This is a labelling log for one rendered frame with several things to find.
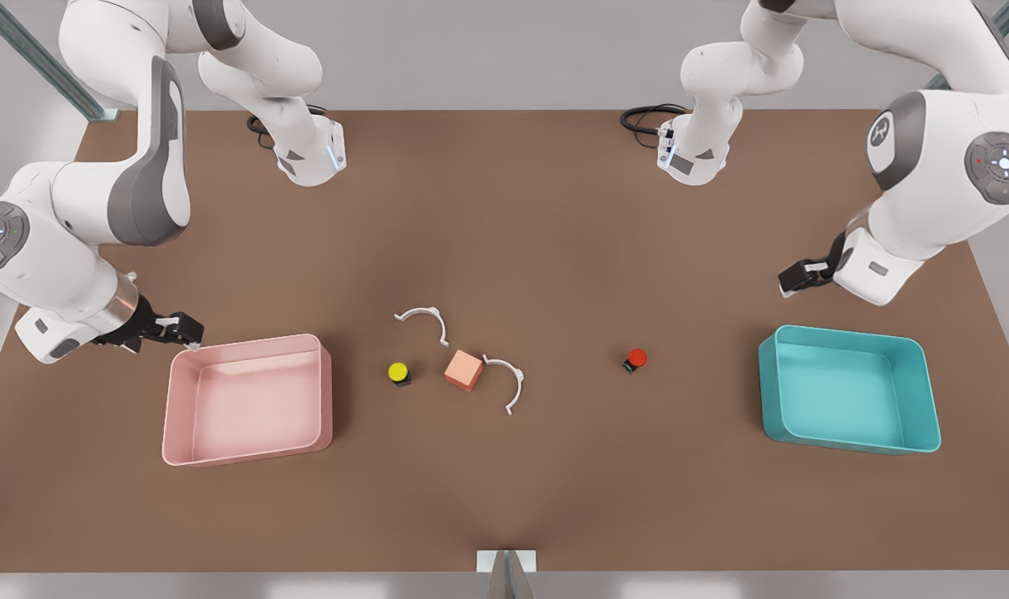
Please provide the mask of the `blue storage box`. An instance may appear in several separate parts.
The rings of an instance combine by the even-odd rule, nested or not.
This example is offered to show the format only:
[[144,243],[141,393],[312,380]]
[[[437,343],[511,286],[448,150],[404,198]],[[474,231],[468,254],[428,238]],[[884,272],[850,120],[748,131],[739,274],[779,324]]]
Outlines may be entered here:
[[775,441],[887,455],[941,447],[925,350],[912,339],[782,325],[758,360]]

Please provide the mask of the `orange cube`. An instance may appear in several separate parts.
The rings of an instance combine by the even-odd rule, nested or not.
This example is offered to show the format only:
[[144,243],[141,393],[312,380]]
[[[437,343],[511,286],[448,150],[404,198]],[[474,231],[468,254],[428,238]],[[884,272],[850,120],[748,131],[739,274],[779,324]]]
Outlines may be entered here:
[[444,376],[451,384],[470,392],[480,379],[484,365],[482,358],[470,355],[463,350],[456,350],[450,364],[444,371]]

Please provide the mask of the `silver frame post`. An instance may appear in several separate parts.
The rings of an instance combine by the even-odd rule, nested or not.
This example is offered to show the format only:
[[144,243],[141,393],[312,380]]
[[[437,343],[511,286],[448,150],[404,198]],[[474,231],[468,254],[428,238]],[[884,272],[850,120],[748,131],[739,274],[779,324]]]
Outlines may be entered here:
[[20,22],[0,0],[0,37],[36,69],[87,121],[116,121],[119,110],[106,109]]
[[954,91],[1009,95],[1009,49],[971,0],[934,0],[923,63]]
[[477,572],[488,572],[485,599],[535,599],[527,574],[537,572],[535,550],[478,550]]

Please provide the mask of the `pink storage box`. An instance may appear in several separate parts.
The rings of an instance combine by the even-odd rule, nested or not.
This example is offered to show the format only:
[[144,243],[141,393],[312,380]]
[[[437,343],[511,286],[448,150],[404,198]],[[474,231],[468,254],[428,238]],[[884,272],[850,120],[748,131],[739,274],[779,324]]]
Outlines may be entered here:
[[312,334],[182,350],[161,456],[204,468],[318,452],[333,424],[332,357]]

